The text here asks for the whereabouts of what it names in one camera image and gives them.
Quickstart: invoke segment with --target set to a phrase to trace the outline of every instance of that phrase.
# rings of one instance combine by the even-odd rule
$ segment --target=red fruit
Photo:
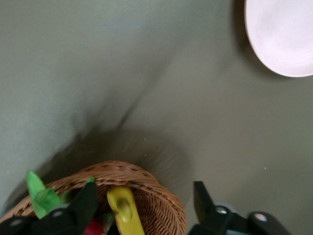
[[[102,235],[104,234],[103,225],[96,218],[92,218],[84,235]]]

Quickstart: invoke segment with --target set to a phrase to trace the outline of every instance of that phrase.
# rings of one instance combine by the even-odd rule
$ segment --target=plate
[[[313,0],[246,0],[245,23],[266,67],[288,77],[313,75]]]

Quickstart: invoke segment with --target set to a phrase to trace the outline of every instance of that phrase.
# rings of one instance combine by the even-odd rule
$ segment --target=brown woven basket
[[[95,178],[97,184],[98,212],[109,207],[106,195],[110,185],[126,185],[133,189],[138,214],[146,235],[185,234],[186,216],[179,199],[161,186],[152,174],[136,165],[107,161],[89,166],[46,186],[61,195],[66,190],[80,189],[91,176]],[[0,222],[19,215],[34,216],[29,196],[6,213]]]

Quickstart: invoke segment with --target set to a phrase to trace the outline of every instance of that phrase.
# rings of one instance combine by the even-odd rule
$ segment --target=wicker basket
[[[91,176],[97,184],[98,212],[109,206],[106,194],[110,185],[126,185],[133,189],[146,235],[185,234],[186,216],[179,199],[161,186],[152,174],[133,164],[119,161],[95,164],[46,186],[60,195],[65,190],[80,189]],[[29,196],[6,213],[0,222],[19,215],[34,216]]]

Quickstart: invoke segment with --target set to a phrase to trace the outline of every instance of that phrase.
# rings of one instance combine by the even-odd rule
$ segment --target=gray surface
[[[202,180],[312,234],[313,77],[257,60],[242,1],[1,0],[0,22],[2,213],[28,169],[48,182],[121,159],[181,198],[188,228]]]

